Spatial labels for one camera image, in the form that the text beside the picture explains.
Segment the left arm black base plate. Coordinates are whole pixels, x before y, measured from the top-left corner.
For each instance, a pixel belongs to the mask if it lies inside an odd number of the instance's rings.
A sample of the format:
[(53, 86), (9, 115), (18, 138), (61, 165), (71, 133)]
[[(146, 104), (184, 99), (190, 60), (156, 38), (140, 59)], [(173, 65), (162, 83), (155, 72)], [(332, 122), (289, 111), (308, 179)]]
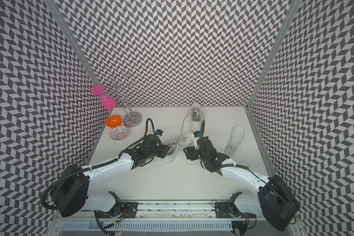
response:
[(116, 203), (108, 212), (98, 211), (98, 218), (135, 218), (139, 203)]

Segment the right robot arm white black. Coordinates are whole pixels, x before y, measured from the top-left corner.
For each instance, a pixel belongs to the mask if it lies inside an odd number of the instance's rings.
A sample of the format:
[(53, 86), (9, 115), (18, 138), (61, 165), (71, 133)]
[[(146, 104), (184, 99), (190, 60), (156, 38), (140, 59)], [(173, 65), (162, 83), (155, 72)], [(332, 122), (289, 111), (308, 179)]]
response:
[(291, 188), (278, 175), (268, 177), (255, 173), (217, 152), (204, 131), (202, 122), (200, 130), (193, 133), (194, 146), (184, 149), (186, 158), (199, 160), (207, 171), (230, 178), (252, 193), (250, 196), (241, 191), (234, 193), (227, 201), (229, 215), (233, 218), (262, 216), (273, 228), (284, 231), (301, 207)]

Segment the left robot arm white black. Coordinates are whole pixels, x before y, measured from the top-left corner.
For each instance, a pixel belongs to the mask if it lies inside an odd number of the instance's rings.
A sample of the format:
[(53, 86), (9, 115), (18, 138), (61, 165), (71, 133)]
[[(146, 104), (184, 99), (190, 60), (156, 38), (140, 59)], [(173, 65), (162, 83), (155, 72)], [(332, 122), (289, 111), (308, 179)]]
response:
[(162, 137), (160, 129), (153, 129), (152, 133), (145, 131), (142, 138), (108, 161), (84, 167), (68, 166), (59, 179), (42, 193), (41, 205), (59, 211), (63, 217), (80, 211), (120, 215), (124, 206), (119, 196), (114, 191), (97, 192), (94, 186), (116, 174), (143, 167), (156, 157), (165, 158), (170, 148), (162, 143)]

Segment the white shoe insole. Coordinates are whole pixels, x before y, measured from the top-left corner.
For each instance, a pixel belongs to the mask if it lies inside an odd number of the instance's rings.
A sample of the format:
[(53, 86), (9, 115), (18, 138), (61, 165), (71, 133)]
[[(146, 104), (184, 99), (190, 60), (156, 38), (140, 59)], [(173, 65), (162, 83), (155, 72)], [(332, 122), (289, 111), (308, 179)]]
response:
[(225, 148), (225, 154), (231, 156), (235, 153), (245, 135), (245, 130), (242, 126), (236, 125), (232, 129), (230, 140)]

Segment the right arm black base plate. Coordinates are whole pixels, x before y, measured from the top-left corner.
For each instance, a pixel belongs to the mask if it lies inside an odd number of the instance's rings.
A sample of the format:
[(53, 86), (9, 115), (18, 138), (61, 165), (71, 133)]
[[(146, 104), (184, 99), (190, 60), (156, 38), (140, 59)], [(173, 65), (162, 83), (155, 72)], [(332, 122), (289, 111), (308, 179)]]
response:
[(214, 207), (216, 218), (242, 218), (242, 219), (252, 219), (256, 218), (256, 215), (250, 213), (231, 213), (229, 209), (229, 204), (227, 202), (217, 202), (213, 201), (211, 205)]

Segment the white sneaker one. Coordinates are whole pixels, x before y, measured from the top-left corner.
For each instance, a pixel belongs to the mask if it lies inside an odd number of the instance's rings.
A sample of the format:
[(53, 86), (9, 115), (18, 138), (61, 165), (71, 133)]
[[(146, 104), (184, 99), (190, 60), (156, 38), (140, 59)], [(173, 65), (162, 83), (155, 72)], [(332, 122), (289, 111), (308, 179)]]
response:
[(204, 113), (203, 113), (202, 107), (198, 102), (194, 102), (191, 105), (187, 115), (183, 118), (182, 127), (181, 127), (181, 134), (183, 134), (184, 123), (187, 120), (187, 118), (190, 118), (190, 130), (191, 131), (195, 132), (195, 131), (199, 131), (201, 129), (202, 121), (205, 118), (204, 118)]
[(163, 161), (166, 163), (171, 163), (175, 158), (182, 152), (185, 148), (193, 145), (194, 134), (192, 131), (185, 132), (178, 136), (176, 139), (171, 141), (167, 146), (169, 150)]

